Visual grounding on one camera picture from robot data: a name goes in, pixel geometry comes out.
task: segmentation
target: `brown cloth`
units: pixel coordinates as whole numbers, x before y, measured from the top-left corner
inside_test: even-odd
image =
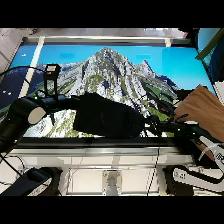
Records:
[[[199,85],[191,92],[177,107],[175,113],[175,120],[183,114],[188,114],[180,121],[198,121],[201,128],[224,142],[224,106],[213,93],[203,86]],[[203,144],[197,147],[202,151],[206,148]],[[206,155],[214,160],[210,151],[207,151]]]

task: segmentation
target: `mountain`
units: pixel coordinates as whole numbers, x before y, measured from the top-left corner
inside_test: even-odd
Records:
[[[61,64],[58,78],[60,94],[82,95],[85,91],[121,102],[139,110],[144,116],[156,114],[161,120],[167,116],[158,111],[157,99],[170,102],[176,99],[174,82],[166,76],[158,76],[143,60],[139,65],[131,63],[127,57],[110,48],[103,48],[87,60],[72,64]],[[43,83],[37,81],[38,89],[43,90]],[[48,83],[49,92],[53,93],[53,83]],[[50,117],[44,118],[31,127],[26,137],[87,137],[90,134],[72,130],[75,111],[64,110],[55,113],[55,124]]]

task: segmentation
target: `blue sky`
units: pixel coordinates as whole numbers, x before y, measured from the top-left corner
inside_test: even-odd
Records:
[[[105,46],[93,45],[44,45],[38,63],[72,63],[86,60]],[[156,46],[106,46],[126,56],[134,64],[145,59],[160,75],[172,79],[178,87],[194,89],[198,84],[206,85],[214,92],[201,61],[195,59],[194,48]],[[21,46],[11,67],[29,65],[36,46]]]

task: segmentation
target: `television screen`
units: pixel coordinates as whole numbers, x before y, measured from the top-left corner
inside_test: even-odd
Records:
[[[178,89],[191,90],[199,84],[214,93],[202,63],[195,60],[196,55],[194,48],[186,47],[44,45],[37,67],[44,70],[50,63],[61,66],[58,78],[60,94],[79,96],[85,91],[96,92],[133,107],[145,117],[155,114],[165,121],[168,116],[158,110],[151,91],[169,103],[177,99]],[[13,67],[25,65],[27,62],[20,60],[24,60],[23,57],[24,53],[23,56],[17,53]],[[0,86],[2,115],[19,96],[27,70],[12,70],[3,80]],[[50,93],[54,93],[53,83],[49,83],[48,88]],[[34,95],[38,89],[43,90],[41,71],[34,72],[27,94]],[[76,111],[72,110],[57,112],[54,114],[54,124],[48,116],[31,127],[25,137],[92,137],[90,133],[73,130],[75,115]]]

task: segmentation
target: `metal bracket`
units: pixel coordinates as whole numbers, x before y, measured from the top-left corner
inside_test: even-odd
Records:
[[[122,193],[121,170],[104,170],[102,177],[102,194],[104,196],[119,196]]]

